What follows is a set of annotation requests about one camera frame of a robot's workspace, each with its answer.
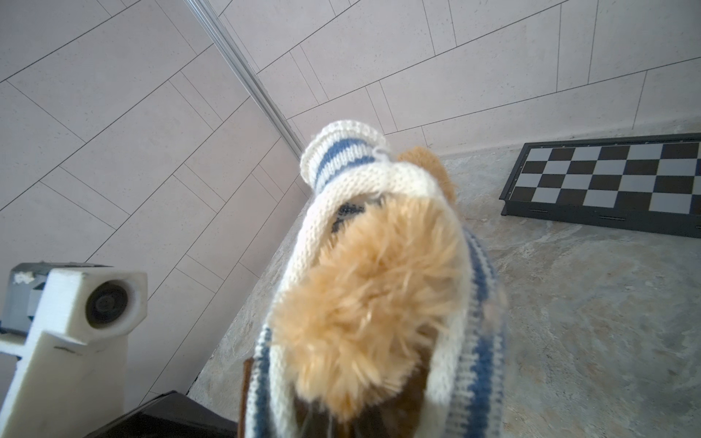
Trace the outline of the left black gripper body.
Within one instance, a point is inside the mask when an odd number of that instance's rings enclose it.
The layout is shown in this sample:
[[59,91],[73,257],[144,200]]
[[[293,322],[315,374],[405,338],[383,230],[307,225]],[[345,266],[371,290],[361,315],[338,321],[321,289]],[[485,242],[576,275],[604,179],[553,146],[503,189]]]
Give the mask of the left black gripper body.
[[87,434],[112,437],[237,437],[238,423],[180,392],[166,392]]

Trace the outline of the blue white striped sweater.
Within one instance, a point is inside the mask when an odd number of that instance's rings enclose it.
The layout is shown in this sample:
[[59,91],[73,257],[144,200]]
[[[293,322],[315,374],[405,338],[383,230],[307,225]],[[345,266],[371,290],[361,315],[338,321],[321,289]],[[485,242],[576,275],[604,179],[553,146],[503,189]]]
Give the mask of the blue white striped sweater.
[[247,437],[498,437],[507,297],[429,149],[356,120],[300,161],[314,193],[246,379]]

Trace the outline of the brown teddy bear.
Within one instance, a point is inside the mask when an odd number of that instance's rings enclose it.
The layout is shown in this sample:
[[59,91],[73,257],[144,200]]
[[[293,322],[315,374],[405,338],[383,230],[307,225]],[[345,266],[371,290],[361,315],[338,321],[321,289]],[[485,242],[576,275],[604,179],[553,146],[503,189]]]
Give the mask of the brown teddy bear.
[[322,181],[243,392],[244,437],[414,437],[463,299],[455,188],[425,147]]

